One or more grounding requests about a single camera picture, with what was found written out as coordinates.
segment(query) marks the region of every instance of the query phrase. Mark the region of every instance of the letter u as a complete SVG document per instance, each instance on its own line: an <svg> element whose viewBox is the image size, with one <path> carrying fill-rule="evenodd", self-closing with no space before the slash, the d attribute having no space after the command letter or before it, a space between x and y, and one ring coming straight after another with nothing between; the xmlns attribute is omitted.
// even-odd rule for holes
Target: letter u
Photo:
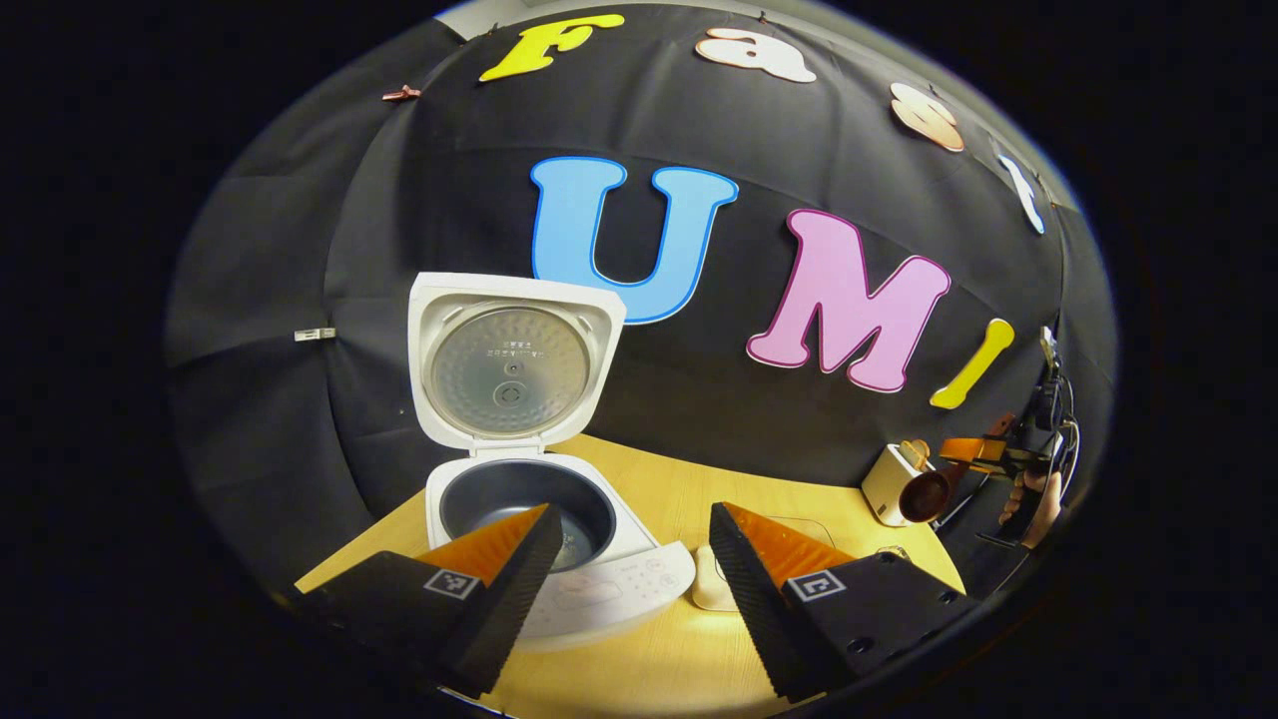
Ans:
<svg viewBox="0 0 1278 719"><path fill-rule="evenodd" d="M736 199L732 180L694 167L662 167L652 184L666 195L666 222L657 264L647 278L619 282L594 264L594 245L610 189L626 169L601 157L551 157L533 166L541 188L533 226L533 275L543 280L611 289L626 303L626 323L657 322L679 312L705 263L714 212Z"/></svg>

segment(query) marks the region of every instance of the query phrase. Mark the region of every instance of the yellow letter f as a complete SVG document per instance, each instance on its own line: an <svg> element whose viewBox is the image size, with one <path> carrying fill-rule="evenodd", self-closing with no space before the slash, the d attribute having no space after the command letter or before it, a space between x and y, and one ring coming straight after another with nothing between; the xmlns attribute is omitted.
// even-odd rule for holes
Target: yellow letter f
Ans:
<svg viewBox="0 0 1278 719"><path fill-rule="evenodd" d="M617 27L624 22L626 20L621 15L594 15L530 27L519 33L519 42L496 68L479 75L479 82L539 70L555 61L553 57L546 56L546 51L551 47L560 52L574 50L594 32L590 26Z"/></svg>

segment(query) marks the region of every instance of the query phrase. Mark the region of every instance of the letter m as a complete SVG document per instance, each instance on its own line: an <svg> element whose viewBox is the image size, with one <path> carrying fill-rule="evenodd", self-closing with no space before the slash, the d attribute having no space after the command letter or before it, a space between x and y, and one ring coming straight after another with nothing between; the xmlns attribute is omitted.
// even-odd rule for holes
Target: letter m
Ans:
<svg viewBox="0 0 1278 719"><path fill-rule="evenodd" d="M795 209L786 223L799 238L790 284L772 326L750 337L746 352L766 365L803 367L810 355L804 335L819 314L820 372L833 373L877 335L847 368L847 379L874 392L898 392L923 327L950 290L950 275L932 259L912 255L870 292L855 226L817 209Z"/></svg>

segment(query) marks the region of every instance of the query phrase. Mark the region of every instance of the inner lid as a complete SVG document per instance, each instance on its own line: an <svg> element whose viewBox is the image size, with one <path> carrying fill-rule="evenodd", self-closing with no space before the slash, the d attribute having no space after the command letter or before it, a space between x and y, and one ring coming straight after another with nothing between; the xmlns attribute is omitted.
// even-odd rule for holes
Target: inner lid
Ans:
<svg viewBox="0 0 1278 719"><path fill-rule="evenodd" d="M544 432L585 396L590 352L579 331L535 307L497 307L451 327L426 358L431 405L484 438Z"/></svg>

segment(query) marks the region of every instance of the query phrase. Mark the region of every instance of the black inner pot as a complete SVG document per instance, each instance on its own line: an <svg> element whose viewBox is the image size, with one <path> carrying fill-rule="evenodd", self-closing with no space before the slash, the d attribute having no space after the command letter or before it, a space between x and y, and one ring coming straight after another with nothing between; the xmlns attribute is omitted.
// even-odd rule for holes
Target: black inner pot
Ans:
<svg viewBox="0 0 1278 719"><path fill-rule="evenodd" d="M458 475L440 498L440 520L451 538L505 520L542 503L560 510L564 545L551 572L564 572L598 557L612 541L612 504L581 475L529 460L486 462Z"/></svg>

